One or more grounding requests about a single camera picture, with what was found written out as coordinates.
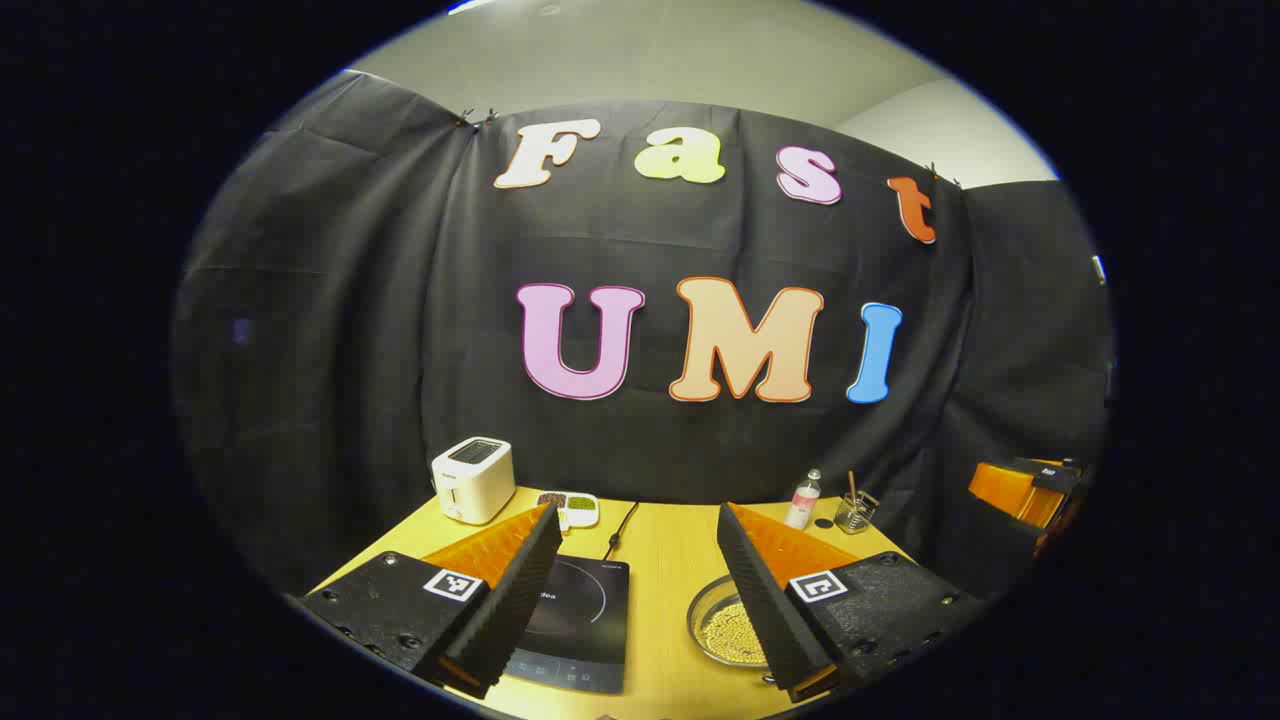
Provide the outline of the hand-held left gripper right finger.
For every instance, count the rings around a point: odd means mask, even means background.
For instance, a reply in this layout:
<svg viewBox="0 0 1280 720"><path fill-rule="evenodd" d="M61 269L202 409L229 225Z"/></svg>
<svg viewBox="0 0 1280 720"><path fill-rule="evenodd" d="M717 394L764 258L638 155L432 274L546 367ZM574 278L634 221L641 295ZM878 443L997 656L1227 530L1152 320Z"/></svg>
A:
<svg viewBox="0 0 1280 720"><path fill-rule="evenodd" d="M986 610L901 553L855 559L736 503L721 505L717 542L774 683L794 702L873 684Z"/></svg>

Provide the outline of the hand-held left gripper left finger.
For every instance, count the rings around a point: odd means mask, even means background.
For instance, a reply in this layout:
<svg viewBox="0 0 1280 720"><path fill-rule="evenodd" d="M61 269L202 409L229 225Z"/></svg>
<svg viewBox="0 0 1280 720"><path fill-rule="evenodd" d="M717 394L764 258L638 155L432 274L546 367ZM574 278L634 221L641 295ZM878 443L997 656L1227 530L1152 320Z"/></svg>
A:
<svg viewBox="0 0 1280 720"><path fill-rule="evenodd" d="M301 603L402 670L480 700L525 633L561 541L556 507L538 505L422 559L379 553Z"/></svg>

